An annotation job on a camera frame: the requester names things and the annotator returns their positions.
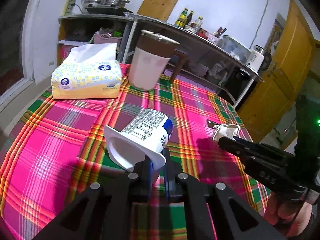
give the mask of yellow power strip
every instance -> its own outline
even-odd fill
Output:
[[[66,4],[63,8],[62,15],[70,15],[73,9],[73,6],[71,4],[76,3],[76,0],[67,0]]]

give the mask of metal screw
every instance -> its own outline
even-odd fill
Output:
[[[128,174],[129,179],[136,179],[138,177],[138,174],[135,172],[131,172]]]
[[[181,172],[181,173],[179,173],[179,175],[178,175],[178,178],[179,179],[186,179],[188,177],[188,174],[186,174],[186,173],[184,173],[184,172]]]
[[[224,184],[223,182],[218,182],[216,184],[216,188],[220,190],[224,190],[226,188],[226,184]]]
[[[100,183],[98,183],[98,182],[91,183],[90,188],[91,189],[98,189],[98,188],[100,188]]]

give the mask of tissue package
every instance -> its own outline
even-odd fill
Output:
[[[62,63],[52,73],[53,99],[117,98],[122,74],[116,60]]]

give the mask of nutrition label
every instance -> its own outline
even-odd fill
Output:
[[[146,109],[133,119],[122,131],[132,134],[141,140],[152,135],[152,130],[158,128],[166,116],[153,109]]]

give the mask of tissue pack logo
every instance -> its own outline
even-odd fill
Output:
[[[100,65],[100,66],[98,67],[98,69],[100,69],[100,70],[110,70],[110,69],[111,69],[111,66],[108,65],[108,64]]]
[[[69,84],[69,79],[68,78],[63,78],[60,83],[63,86],[68,85]]]

